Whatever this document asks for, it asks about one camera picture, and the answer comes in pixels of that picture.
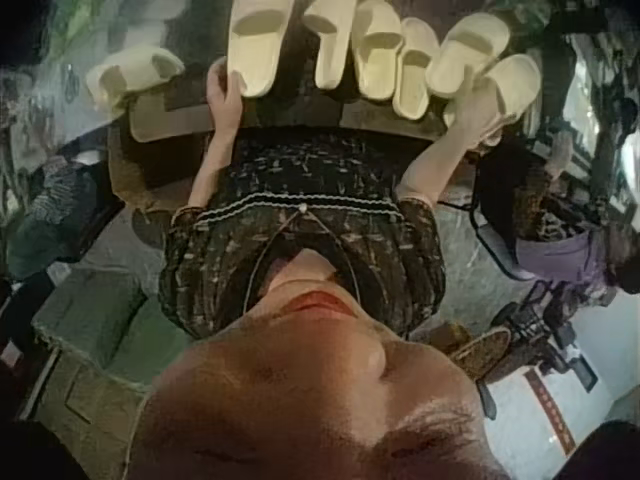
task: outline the woman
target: woman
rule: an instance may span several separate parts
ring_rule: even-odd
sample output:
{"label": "woman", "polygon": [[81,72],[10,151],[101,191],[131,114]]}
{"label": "woman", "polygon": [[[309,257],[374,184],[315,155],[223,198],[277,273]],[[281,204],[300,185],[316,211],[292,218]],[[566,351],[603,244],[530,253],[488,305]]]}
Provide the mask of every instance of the woman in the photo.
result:
{"label": "woman", "polygon": [[158,380],[130,478],[505,478],[473,382],[401,339],[444,295],[432,208],[498,124],[495,88],[462,102],[394,186],[347,137],[232,162],[241,79],[223,71],[161,282],[166,314],[207,340]]}
{"label": "woman", "polygon": [[639,293],[640,237],[630,225],[608,221],[608,198],[581,208],[552,193],[572,157],[566,131],[557,134],[547,162],[503,142],[480,164],[482,213],[525,270],[584,287],[591,298],[611,300],[610,287]]}

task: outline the lips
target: lips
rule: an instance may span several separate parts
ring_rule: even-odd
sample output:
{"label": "lips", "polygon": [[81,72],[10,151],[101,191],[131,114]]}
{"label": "lips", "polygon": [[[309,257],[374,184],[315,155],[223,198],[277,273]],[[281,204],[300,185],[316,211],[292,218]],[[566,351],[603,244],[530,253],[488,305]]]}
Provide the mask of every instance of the lips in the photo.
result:
{"label": "lips", "polygon": [[287,303],[281,310],[283,314],[301,312],[312,308],[324,308],[332,312],[355,316],[353,310],[339,298],[327,292],[314,291],[300,295]]}

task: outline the black patterned top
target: black patterned top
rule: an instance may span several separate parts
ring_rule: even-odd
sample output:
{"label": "black patterned top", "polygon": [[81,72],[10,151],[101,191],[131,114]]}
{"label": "black patterned top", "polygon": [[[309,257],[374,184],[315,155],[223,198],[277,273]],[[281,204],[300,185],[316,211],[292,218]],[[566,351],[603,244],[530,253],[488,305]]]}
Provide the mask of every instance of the black patterned top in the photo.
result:
{"label": "black patterned top", "polygon": [[363,140],[245,141],[206,209],[174,217],[165,314],[195,338],[248,311],[271,264],[316,250],[373,317],[406,336],[439,308],[445,271],[429,206],[398,202],[393,158]]}

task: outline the purple clothing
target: purple clothing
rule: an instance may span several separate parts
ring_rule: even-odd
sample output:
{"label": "purple clothing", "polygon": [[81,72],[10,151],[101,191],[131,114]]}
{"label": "purple clothing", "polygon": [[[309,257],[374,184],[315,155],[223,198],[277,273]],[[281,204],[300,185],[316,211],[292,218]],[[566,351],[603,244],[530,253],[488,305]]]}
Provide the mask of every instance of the purple clothing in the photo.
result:
{"label": "purple clothing", "polygon": [[516,258],[525,270],[541,278],[571,284],[603,284],[606,272],[605,235],[587,230],[555,242],[516,240]]}

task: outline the patterned dress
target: patterned dress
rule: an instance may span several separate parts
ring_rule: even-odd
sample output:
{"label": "patterned dress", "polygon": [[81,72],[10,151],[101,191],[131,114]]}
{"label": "patterned dress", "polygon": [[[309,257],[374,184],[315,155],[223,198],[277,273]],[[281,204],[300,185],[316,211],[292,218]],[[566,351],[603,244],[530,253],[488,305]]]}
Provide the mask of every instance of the patterned dress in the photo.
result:
{"label": "patterned dress", "polygon": [[214,335],[257,303],[273,262],[310,248],[373,318],[407,336],[437,311],[445,272],[433,213],[396,201],[393,162],[344,134],[239,142],[208,208],[174,217],[165,314],[195,338]]}

